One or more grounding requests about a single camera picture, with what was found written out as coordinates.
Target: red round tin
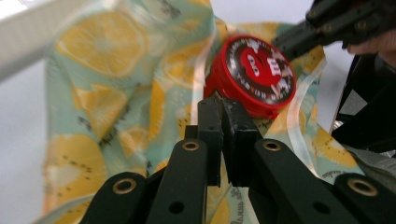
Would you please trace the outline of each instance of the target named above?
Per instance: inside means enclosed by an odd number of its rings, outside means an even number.
[[[216,56],[204,97],[218,91],[239,101],[251,117],[274,119],[295,90],[295,75],[278,49],[254,36],[237,35]]]

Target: human hand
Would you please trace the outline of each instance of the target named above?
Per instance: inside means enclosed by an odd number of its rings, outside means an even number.
[[[350,45],[347,51],[358,55],[378,53],[385,62],[396,68],[396,29],[373,37],[359,45]]]

